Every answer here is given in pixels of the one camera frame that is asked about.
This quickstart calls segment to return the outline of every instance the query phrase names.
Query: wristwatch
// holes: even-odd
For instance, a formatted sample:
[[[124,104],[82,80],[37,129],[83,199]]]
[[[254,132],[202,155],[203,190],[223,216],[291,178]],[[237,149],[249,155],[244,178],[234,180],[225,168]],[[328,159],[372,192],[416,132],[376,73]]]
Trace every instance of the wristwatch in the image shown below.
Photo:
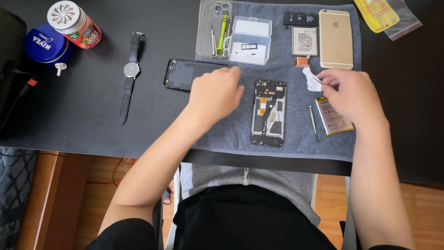
[[[137,62],[137,51],[142,36],[143,33],[140,32],[134,32],[131,36],[130,61],[123,68],[123,73],[125,74],[125,89],[123,92],[122,108],[120,109],[119,116],[120,125],[125,124],[125,121],[127,120],[134,80],[140,72],[139,63]]]

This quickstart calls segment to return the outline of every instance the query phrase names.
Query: green screwdriver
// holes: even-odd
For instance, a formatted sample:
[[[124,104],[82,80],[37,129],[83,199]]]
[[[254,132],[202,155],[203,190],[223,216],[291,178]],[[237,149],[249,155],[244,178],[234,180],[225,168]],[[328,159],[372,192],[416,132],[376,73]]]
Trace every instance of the green screwdriver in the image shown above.
[[[228,21],[227,16],[226,16],[226,15],[223,15],[223,18],[222,18],[221,38],[219,39],[219,46],[218,46],[218,48],[216,49],[216,51],[217,51],[218,53],[222,53],[222,52],[223,52],[222,46],[223,46],[223,40],[224,40],[224,38],[225,38],[224,36],[225,36],[225,28],[226,28],[226,23],[227,23],[227,21]]]

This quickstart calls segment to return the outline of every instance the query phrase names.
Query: black leather strap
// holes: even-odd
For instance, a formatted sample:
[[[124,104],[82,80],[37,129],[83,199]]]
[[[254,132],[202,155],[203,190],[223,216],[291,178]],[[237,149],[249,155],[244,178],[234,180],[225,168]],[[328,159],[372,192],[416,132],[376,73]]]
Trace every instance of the black leather strap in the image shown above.
[[[131,36],[131,48],[130,48],[130,62],[137,63],[137,51],[139,49],[140,37],[142,34],[134,33]]]
[[[125,90],[123,92],[122,108],[120,109],[119,122],[123,125],[127,121],[128,106],[130,105],[131,92],[133,91],[134,78],[126,77]]]

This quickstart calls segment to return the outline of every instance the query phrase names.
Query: airpods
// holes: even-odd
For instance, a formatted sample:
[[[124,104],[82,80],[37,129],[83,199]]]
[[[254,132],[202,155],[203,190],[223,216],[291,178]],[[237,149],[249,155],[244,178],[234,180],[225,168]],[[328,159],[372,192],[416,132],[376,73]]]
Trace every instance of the airpods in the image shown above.
[[[62,73],[62,70],[66,69],[66,64],[64,64],[64,63],[56,63],[55,67],[57,68],[57,76],[59,77],[60,74]]]

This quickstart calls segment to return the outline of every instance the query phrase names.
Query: sim card tray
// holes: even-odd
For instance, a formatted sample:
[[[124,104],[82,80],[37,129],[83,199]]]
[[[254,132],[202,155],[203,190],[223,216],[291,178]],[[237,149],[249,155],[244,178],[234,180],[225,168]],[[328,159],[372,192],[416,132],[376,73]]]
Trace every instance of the sim card tray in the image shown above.
[[[241,49],[258,49],[258,44],[241,44]]]

